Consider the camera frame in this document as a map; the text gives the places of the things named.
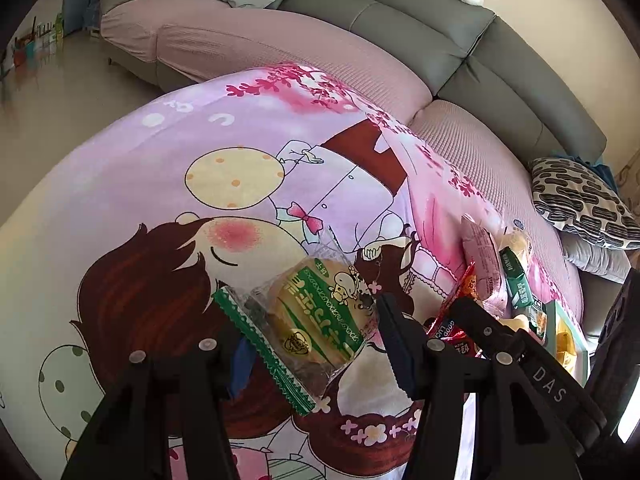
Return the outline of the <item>green round cake packet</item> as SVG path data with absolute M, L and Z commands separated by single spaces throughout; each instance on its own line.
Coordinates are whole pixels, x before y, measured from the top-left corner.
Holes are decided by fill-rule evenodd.
M 215 300 L 302 416 L 378 326 L 369 285 L 346 255 L 329 248 L 251 289 L 224 286 Z

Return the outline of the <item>yellow cake packet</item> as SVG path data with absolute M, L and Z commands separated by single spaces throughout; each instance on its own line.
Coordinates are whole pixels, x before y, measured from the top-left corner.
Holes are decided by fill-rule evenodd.
M 578 359 L 578 350 L 570 326 L 559 316 L 555 324 L 555 359 L 567 373 L 574 374 Z

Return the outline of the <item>mint green tray box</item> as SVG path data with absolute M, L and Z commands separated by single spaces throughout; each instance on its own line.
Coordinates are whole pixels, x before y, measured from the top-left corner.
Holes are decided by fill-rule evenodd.
M 582 331 L 570 320 L 558 300 L 544 304 L 547 315 L 546 349 L 582 386 L 590 374 L 590 356 Z

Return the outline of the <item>small green clear packet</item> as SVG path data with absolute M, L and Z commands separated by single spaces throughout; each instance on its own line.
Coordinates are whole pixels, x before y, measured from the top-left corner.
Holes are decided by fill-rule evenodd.
M 536 297 L 533 302 L 526 307 L 529 330 L 536 338 L 544 344 L 547 339 L 548 316 L 544 310 L 544 305 Z

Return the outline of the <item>grey velvet pillow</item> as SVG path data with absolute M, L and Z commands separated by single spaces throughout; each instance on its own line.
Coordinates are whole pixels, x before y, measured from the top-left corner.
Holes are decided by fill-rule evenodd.
M 626 252 L 590 244 L 577 235 L 561 232 L 564 258 L 582 272 L 623 284 L 631 269 Z

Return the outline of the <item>dark green snack packet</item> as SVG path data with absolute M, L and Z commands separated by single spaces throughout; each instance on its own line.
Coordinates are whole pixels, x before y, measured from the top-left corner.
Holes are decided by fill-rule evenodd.
M 510 247 L 501 249 L 499 256 L 506 277 L 506 288 L 512 310 L 518 311 L 530 307 L 534 303 L 534 297 L 520 259 Z

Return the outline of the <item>pink snack packet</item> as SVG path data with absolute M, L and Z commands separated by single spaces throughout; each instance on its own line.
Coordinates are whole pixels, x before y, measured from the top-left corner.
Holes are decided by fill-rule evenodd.
M 508 305 L 506 280 L 491 234 L 464 214 L 461 217 L 461 239 L 466 261 L 475 266 L 476 291 L 480 300 L 495 309 L 504 309 Z

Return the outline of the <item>clear round pastry packet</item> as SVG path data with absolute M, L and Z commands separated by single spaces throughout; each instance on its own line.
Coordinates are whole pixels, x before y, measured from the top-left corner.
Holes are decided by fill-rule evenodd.
M 521 263 L 523 269 L 527 269 L 533 255 L 533 242 L 528 233 L 520 224 L 507 226 L 500 240 L 500 249 L 509 248 Z

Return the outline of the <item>black white patterned pillow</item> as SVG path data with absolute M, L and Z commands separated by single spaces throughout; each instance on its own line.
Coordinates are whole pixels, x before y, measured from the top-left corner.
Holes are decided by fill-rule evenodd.
M 529 163 L 533 204 L 555 229 L 606 249 L 639 248 L 639 223 L 590 168 L 566 157 Z

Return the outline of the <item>pink cartoon blanket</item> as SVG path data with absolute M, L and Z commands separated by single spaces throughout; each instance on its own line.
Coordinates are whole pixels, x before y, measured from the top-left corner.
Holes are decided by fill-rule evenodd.
M 178 356 L 221 329 L 221 287 L 251 288 L 322 245 L 343 306 L 393 292 L 435 316 L 466 267 L 461 221 L 524 231 L 529 284 L 584 300 L 524 162 L 433 100 L 397 119 L 316 68 L 247 70 L 171 92 L 76 148 L 1 230 L 1 419 L 58 478 L 130 354 Z

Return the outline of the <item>grey sofa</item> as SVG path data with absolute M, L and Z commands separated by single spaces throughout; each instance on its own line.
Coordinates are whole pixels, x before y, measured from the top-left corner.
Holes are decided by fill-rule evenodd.
M 131 0 L 100 0 L 103 15 Z M 277 0 L 268 8 L 302 14 L 370 41 L 409 67 L 434 92 L 463 89 L 472 71 L 488 88 L 521 100 L 518 111 L 533 112 L 565 148 L 565 155 L 598 162 L 603 132 L 561 78 L 494 12 L 458 0 Z M 562 260 L 558 234 L 539 245 L 544 263 L 590 340 L 601 333 L 620 284 L 582 272 Z

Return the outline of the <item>pink checked sofa cover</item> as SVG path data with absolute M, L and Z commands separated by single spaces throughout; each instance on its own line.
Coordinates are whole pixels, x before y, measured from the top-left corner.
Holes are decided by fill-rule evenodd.
M 520 98 L 473 70 L 463 89 L 434 92 L 403 62 L 351 32 L 302 14 L 229 9 L 213 0 L 131 0 L 103 15 L 114 60 L 165 91 L 253 67 L 314 66 L 383 107 L 462 169 L 509 222 L 544 245 L 557 235 L 535 210 L 528 164 L 564 146 Z

